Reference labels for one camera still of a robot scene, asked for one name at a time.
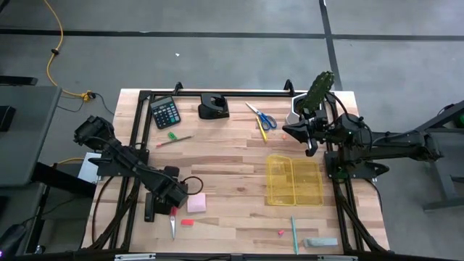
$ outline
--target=yellow plastic container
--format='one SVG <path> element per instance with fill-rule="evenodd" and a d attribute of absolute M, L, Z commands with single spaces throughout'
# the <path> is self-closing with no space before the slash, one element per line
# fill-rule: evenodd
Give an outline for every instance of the yellow plastic container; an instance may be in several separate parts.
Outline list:
<path fill-rule="evenodd" d="M 322 179 L 316 162 L 270 155 L 267 158 L 266 178 L 269 205 L 323 204 Z"/>

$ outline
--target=red eraser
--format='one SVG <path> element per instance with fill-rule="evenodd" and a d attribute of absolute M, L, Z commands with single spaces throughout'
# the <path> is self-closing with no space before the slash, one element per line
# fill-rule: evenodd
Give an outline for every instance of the red eraser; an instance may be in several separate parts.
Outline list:
<path fill-rule="evenodd" d="M 194 225 L 194 220 L 181 220 L 181 225 Z"/>

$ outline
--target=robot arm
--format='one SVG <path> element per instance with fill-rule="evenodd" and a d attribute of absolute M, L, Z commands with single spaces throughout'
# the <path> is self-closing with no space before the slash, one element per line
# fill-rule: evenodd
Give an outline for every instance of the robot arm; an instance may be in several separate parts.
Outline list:
<path fill-rule="evenodd" d="M 306 155 L 313 156 L 318 142 L 331 142 L 338 145 L 336 155 L 330 162 L 333 172 L 338 169 L 346 173 L 363 173 L 359 178 L 375 178 L 388 171 L 388 167 L 370 162 L 371 160 L 409 157 L 417 161 L 433 162 L 441 157 L 438 144 L 425 131 L 412 130 L 406 133 L 371 133 L 365 128 L 362 117 L 343 114 L 328 124 L 325 110 L 300 115 L 299 123 L 283 126 L 283 130 L 298 140 L 307 143 Z M 331 175 L 341 178 L 343 175 Z"/>
<path fill-rule="evenodd" d="M 90 116 L 75 130 L 74 142 L 93 150 L 102 150 L 104 153 L 101 159 L 89 161 L 102 167 L 110 165 L 115 173 L 107 174 L 137 177 L 153 195 L 166 199 L 175 207 L 182 207 L 187 201 L 187 185 L 177 180 L 179 169 L 166 167 L 164 170 L 156 170 L 145 165 L 133 147 L 123 146 L 115 138 L 112 124 L 105 119 Z"/>

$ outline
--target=gray eraser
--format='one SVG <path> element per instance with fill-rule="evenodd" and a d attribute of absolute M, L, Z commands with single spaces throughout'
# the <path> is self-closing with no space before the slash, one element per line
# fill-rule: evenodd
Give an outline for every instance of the gray eraser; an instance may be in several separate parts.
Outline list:
<path fill-rule="evenodd" d="M 338 246 L 336 238 L 307 238 L 303 240 L 304 247 L 332 247 Z"/>

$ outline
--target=teal pen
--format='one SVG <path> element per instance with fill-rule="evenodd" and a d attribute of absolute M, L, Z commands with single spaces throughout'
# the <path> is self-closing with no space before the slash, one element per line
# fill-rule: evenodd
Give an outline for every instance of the teal pen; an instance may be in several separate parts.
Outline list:
<path fill-rule="evenodd" d="M 298 240 L 297 240 L 297 227 L 295 226 L 295 217 L 291 216 L 291 232 L 293 232 L 293 248 L 295 250 L 295 254 L 298 253 Z"/>

